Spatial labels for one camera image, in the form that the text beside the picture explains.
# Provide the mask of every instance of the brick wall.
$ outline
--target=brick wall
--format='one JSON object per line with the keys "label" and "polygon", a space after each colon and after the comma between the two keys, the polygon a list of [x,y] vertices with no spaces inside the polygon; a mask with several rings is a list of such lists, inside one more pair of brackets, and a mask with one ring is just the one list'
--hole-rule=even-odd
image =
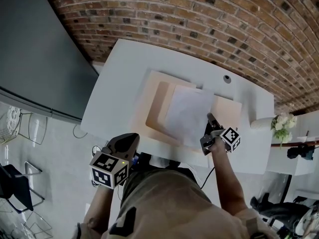
{"label": "brick wall", "polygon": [[118,38],[234,72],[275,95],[276,112],[319,109],[319,0],[51,0],[92,60]]}

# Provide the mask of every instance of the flower bouquet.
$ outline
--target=flower bouquet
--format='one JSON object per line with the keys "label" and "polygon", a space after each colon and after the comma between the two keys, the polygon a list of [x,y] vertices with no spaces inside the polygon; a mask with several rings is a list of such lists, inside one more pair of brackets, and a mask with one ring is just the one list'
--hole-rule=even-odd
{"label": "flower bouquet", "polygon": [[293,128],[297,124],[297,117],[292,114],[282,113],[273,118],[271,122],[271,130],[274,130],[274,137],[278,139],[281,144],[290,142],[293,138],[288,128]]}

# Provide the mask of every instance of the person's arm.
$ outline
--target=person's arm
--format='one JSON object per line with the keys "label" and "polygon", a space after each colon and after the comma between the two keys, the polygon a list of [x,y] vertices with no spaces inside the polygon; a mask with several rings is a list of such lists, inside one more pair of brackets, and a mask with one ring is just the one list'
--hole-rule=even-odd
{"label": "person's arm", "polygon": [[101,235],[108,229],[112,197],[113,189],[99,186],[84,217],[84,223]]}
{"label": "person's arm", "polygon": [[313,230],[312,229],[315,221],[316,221],[315,220],[315,216],[312,215],[311,221],[309,222],[309,224],[308,224],[308,226],[307,226],[307,228],[306,228],[306,230],[304,232],[303,239],[306,238],[311,233],[318,233],[318,230]]}
{"label": "person's arm", "polygon": [[224,141],[217,137],[209,150],[212,153],[215,166],[218,195],[222,209],[231,215],[247,209],[243,189],[230,165]]}

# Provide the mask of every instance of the white paper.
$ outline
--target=white paper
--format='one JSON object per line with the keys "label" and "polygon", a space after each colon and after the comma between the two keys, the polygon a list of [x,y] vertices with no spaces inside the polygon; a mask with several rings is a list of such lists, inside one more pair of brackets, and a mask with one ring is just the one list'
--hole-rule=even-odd
{"label": "white paper", "polygon": [[183,145],[200,149],[213,102],[211,91],[177,85],[165,118],[166,133]]}

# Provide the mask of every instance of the black chair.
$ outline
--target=black chair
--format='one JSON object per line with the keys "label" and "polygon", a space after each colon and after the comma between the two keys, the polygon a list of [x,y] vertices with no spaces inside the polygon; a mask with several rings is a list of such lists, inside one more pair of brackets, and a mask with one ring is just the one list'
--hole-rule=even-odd
{"label": "black chair", "polygon": [[[42,171],[29,162],[25,163],[25,166],[29,164],[39,172],[31,174],[21,174],[18,170],[15,169],[13,165],[2,166],[0,164],[0,198],[4,198],[8,203],[14,208],[14,210],[21,214],[26,210],[33,211],[33,207],[43,203],[44,198],[36,193],[29,186],[29,180],[27,176],[40,174]],[[37,195],[41,201],[35,205],[32,204],[31,193],[33,192]],[[23,210],[17,209],[10,201],[9,198],[14,195],[26,208]]]}

